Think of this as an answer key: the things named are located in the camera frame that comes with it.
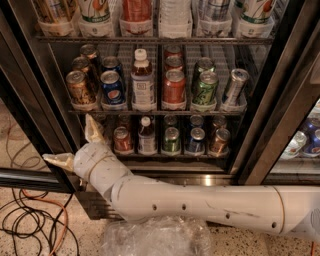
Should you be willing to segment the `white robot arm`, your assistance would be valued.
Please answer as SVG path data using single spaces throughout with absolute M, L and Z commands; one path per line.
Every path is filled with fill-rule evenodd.
M 43 159 L 90 183 L 123 219 L 191 216 L 237 228 L 320 242 L 320 188 L 185 186 L 135 175 L 112 152 L 91 115 L 87 143 L 76 153 Z

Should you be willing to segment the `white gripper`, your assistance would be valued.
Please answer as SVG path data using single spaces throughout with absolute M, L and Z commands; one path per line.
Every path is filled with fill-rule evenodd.
M 85 139 L 89 143 L 79 149 L 75 156 L 72 153 L 62 153 L 43 154 L 42 157 L 46 162 L 69 172 L 74 170 L 77 176 L 88 180 L 94 167 L 105 157 L 113 156 L 113 153 L 104 143 L 99 124 L 89 114 L 85 115 Z

